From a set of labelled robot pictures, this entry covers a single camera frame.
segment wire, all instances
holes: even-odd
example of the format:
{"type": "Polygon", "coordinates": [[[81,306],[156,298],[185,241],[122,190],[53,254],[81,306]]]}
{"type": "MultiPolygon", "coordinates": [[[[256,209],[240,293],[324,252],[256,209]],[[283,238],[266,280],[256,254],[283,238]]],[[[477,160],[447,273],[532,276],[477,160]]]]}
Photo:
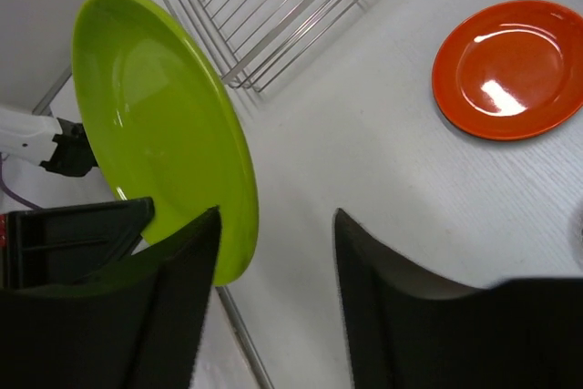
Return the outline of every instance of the wire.
{"type": "Polygon", "coordinates": [[[30,200],[25,200],[23,197],[17,195],[12,190],[10,190],[8,186],[6,186],[6,183],[4,181],[4,161],[5,159],[0,158],[0,190],[3,191],[9,198],[12,198],[16,202],[21,203],[22,205],[28,207],[29,209],[42,210],[42,207],[36,205],[34,202],[31,202],[30,200]]]}

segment white table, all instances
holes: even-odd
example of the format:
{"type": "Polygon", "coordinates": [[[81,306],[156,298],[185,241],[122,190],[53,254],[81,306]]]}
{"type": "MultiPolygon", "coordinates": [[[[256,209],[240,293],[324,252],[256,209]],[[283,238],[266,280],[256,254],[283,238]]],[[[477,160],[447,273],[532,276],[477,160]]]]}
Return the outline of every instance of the white table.
{"type": "MultiPolygon", "coordinates": [[[[241,113],[261,229],[231,291],[278,389],[350,387],[332,256],[338,207],[474,286],[581,276],[583,113],[539,138],[497,143],[453,128],[433,101],[444,38],[502,1],[382,0],[253,117],[241,113]]],[[[583,13],[583,0],[552,1],[583,13]]]]}

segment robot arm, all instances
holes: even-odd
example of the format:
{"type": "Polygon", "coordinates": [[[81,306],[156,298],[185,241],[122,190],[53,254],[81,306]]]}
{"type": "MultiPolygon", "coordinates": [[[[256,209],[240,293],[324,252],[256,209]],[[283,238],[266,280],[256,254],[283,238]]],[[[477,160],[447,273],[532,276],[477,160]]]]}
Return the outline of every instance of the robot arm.
{"type": "Polygon", "coordinates": [[[0,151],[68,177],[82,177],[97,165],[82,124],[5,107],[0,107],[0,151]]]}

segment white wall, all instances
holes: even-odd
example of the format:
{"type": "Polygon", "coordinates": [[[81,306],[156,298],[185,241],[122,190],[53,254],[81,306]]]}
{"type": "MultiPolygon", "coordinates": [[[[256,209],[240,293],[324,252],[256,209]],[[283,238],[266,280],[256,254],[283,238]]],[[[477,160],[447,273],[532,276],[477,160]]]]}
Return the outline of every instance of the white wall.
{"type": "Polygon", "coordinates": [[[0,104],[32,110],[69,66],[83,0],[0,0],[0,104]]]}

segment white surface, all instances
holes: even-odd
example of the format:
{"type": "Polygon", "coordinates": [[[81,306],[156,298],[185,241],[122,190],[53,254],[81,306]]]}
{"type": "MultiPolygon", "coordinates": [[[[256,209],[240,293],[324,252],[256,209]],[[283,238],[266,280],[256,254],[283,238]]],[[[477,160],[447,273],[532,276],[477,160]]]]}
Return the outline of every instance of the white surface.
{"type": "MultiPolygon", "coordinates": [[[[506,0],[382,0],[254,119],[256,256],[231,291],[278,389],[347,389],[332,257],[346,208],[378,238],[458,281],[581,276],[583,113],[496,143],[433,101],[435,53],[506,0]]],[[[552,0],[583,13],[583,0],[552,0]]]]}
{"type": "Polygon", "coordinates": [[[69,66],[83,0],[0,0],[0,103],[32,110],[69,66]]]}
{"type": "MultiPolygon", "coordinates": [[[[80,121],[73,81],[61,89],[51,109],[56,117],[80,121]]],[[[6,184],[17,194],[42,207],[57,207],[113,200],[97,169],[84,178],[61,177],[26,161],[9,158],[4,164],[6,184]]],[[[25,210],[0,192],[0,211],[25,210]]],[[[210,296],[199,349],[193,389],[258,389],[217,293],[210,296]]]]}

